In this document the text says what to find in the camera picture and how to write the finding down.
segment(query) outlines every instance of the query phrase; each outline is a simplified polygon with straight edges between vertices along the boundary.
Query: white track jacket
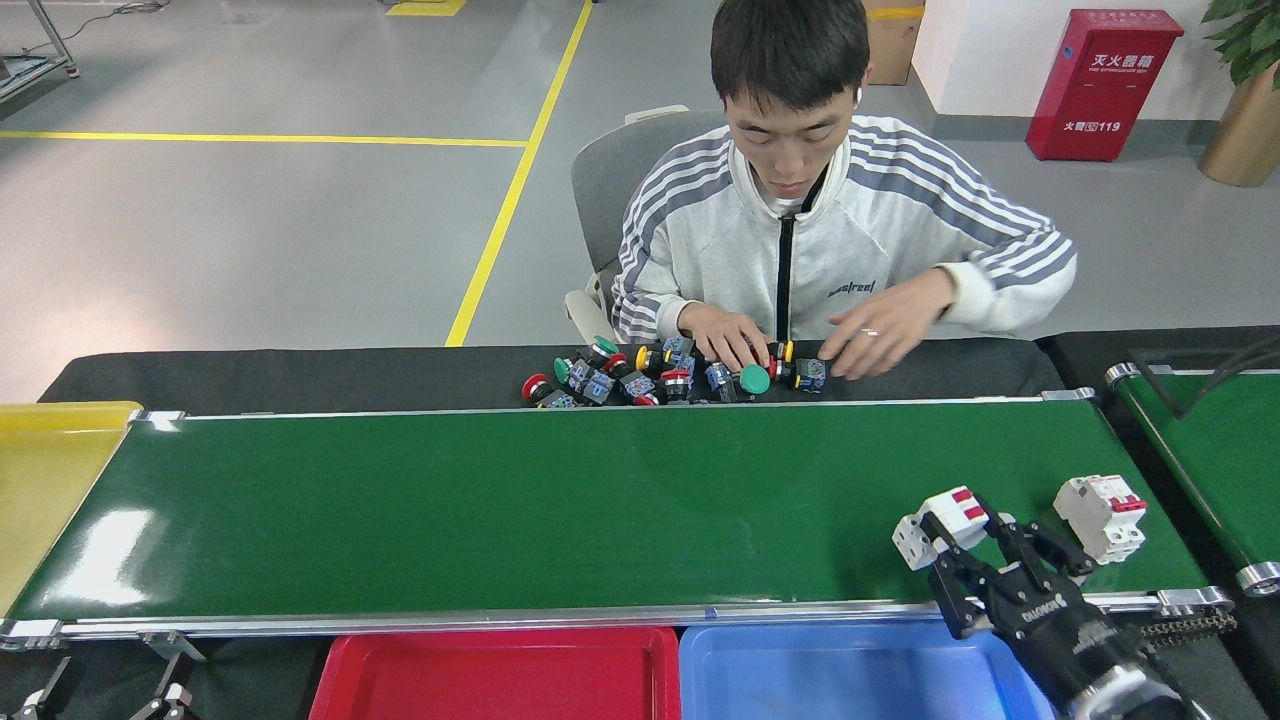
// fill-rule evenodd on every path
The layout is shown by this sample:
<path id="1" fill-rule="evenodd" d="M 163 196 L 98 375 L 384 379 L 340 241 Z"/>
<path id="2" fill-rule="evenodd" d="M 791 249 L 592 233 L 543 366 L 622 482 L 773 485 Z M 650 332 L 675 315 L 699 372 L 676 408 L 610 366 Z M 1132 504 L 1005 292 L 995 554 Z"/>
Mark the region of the white track jacket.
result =
<path id="1" fill-rule="evenodd" d="M 727 126 L 677 145 L 631 199 L 618 258 L 611 320 L 622 342 L 678 336 L 676 318 L 695 300 L 749 315 L 774 340 L 822 340 L 829 315 L 934 266 L 956 286 L 941 322 L 1011 331 L 1048 314 L 1076 263 L 1048 218 L 1011 204 L 951 150 L 864 115 L 812 210 L 790 218 L 760 199 Z"/>

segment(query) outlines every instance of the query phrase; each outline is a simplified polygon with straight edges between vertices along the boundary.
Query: potted plant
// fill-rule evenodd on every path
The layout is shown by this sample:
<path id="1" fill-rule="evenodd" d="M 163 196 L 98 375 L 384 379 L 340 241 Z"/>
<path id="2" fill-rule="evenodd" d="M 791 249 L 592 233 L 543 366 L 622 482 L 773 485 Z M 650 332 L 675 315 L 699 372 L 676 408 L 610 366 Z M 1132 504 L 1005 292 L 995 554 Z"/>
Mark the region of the potted plant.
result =
<path id="1" fill-rule="evenodd" d="M 1201 158 L 1206 176 L 1256 187 L 1280 165 L 1280 0 L 1210 0 L 1202 23 L 1230 20 L 1210 35 L 1230 65 L 1235 94 Z"/>

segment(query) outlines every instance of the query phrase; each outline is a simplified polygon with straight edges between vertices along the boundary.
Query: blue plastic tray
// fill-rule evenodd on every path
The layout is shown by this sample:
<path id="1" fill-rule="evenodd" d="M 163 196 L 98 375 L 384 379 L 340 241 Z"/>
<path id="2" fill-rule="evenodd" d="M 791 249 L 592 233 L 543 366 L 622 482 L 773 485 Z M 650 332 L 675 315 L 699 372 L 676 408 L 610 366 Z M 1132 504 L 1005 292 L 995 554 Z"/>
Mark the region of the blue plastic tray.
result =
<path id="1" fill-rule="evenodd" d="M 1053 720 L 991 633 L 941 620 L 690 628 L 680 641 L 684 720 Z"/>

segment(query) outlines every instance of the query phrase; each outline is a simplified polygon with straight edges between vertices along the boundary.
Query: chair armrest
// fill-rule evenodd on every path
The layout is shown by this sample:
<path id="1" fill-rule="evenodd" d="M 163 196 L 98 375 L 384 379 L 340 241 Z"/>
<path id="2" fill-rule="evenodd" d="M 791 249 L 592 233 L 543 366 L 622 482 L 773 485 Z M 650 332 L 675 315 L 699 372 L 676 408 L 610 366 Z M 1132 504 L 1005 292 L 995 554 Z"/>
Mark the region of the chair armrest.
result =
<path id="1" fill-rule="evenodd" d="M 618 336 L 613 332 L 613 325 L 604 316 L 604 309 L 596 305 L 594 297 L 585 290 L 575 290 L 564 295 L 564 314 L 582 336 L 582 342 L 594 342 L 595 336 L 600 336 L 611 342 L 617 342 Z"/>

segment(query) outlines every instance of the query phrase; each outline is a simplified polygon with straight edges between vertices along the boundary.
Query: yellow tray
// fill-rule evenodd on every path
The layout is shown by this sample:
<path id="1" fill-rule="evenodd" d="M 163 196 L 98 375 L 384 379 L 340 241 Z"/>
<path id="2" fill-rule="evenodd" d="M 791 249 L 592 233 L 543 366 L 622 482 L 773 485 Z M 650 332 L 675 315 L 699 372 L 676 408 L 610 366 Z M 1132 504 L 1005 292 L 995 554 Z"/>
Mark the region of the yellow tray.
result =
<path id="1" fill-rule="evenodd" d="M 136 402 L 0 405 L 0 618 L 141 409 Z"/>

